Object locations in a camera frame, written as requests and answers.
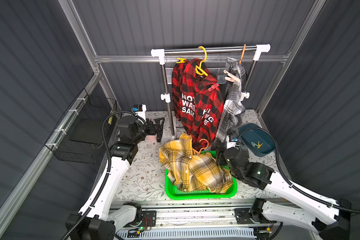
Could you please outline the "orange plastic hanger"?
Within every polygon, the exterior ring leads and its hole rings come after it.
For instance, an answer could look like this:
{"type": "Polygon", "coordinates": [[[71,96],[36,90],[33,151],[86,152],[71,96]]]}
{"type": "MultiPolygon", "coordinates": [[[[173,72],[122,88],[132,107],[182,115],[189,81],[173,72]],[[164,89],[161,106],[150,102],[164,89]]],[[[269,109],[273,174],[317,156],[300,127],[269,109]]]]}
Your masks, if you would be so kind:
{"type": "Polygon", "coordinates": [[[200,139],[199,143],[200,147],[198,149],[193,149],[194,155],[199,155],[202,151],[206,150],[210,146],[210,143],[207,139],[200,139]]]}

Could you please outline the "yellow plaid long-sleeve shirt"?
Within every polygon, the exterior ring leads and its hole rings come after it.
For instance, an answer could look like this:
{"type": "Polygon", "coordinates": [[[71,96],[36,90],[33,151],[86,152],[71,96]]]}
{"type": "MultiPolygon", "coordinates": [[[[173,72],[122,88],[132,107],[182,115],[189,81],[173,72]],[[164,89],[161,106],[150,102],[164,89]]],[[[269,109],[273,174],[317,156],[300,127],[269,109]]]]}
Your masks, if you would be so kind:
{"type": "Polygon", "coordinates": [[[181,192],[210,191],[225,194],[233,185],[230,171],[218,166],[210,153],[194,155],[191,136],[182,133],[159,149],[167,177],[181,192]]]}

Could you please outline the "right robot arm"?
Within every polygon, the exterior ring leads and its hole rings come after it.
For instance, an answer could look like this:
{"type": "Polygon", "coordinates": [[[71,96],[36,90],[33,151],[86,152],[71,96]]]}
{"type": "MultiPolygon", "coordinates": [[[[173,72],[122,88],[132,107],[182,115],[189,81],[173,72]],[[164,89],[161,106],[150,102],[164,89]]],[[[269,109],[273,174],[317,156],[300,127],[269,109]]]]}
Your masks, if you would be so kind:
{"type": "Polygon", "coordinates": [[[251,187],[276,194],[295,204],[295,207],[275,204],[265,199],[255,199],[248,211],[256,224],[279,222],[311,231],[322,240],[348,240],[351,217],[360,215],[360,209],[352,209],[351,203],[319,195],[294,182],[283,170],[274,169],[258,162],[250,162],[239,146],[242,137],[229,142],[217,152],[219,163],[228,166],[236,180],[251,187]]]}

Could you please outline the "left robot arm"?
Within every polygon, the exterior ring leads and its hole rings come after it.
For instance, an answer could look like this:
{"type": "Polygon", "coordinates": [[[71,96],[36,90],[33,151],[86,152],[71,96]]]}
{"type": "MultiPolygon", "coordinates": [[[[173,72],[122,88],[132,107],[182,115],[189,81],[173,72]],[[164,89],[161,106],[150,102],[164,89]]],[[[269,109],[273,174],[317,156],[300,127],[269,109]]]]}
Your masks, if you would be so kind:
{"type": "Polygon", "coordinates": [[[152,122],[146,118],[146,110],[146,105],[134,105],[130,112],[114,112],[104,120],[103,126],[112,117],[121,115],[116,125],[120,137],[111,147],[105,146],[107,165],[86,203],[77,214],[67,218],[64,240],[113,240],[120,229],[129,225],[135,232],[140,231],[145,221],[141,204],[126,202],[115,212],[109,211],[121,180],[138,152],[138,144],[147,136],[163,133],[165,120],[152,122]]]}

